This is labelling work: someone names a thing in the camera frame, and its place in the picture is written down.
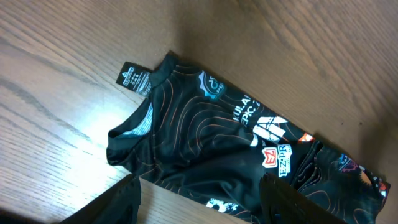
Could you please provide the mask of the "black orange patterned jersey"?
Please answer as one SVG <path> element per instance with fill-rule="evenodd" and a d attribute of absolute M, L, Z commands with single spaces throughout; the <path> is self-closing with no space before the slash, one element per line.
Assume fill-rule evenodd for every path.
<path fill-rule="evenodd" d="M 346 223 L 374 223 L 386 202 L 389 183 L 200 67 L 168 54 L 116 82 L 144 101 L 108 133 L 112 166 L 251 223 L 266 173 Z"/>

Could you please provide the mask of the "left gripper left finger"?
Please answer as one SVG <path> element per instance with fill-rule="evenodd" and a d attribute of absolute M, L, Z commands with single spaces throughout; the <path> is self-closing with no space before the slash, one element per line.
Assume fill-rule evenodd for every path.
<path fill-rule="evenodd" d="M 60 224 L 136 224 L 141 183 L 129 174 Z"/>

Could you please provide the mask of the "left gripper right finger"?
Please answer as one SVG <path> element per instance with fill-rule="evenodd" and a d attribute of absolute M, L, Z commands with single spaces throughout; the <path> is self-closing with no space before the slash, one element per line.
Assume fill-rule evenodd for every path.
<path fill-rule="evenodd" d="M 319 207 L 289 184 L 271 173 L 259 183 L 262 214 L 266 223 L 278 224 L 344 224 Z"/>

